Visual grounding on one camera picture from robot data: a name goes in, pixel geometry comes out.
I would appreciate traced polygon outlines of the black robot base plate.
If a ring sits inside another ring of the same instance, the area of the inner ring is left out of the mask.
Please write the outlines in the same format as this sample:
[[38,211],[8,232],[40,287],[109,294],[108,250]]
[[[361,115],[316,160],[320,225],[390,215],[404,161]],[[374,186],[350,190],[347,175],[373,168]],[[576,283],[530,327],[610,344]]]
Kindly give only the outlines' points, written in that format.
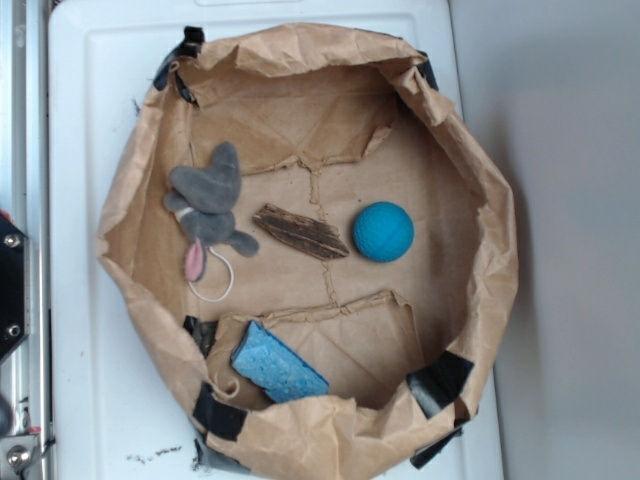
[[4,363],[27,336],[26,253],[28,238],[1,211],[1,362]]

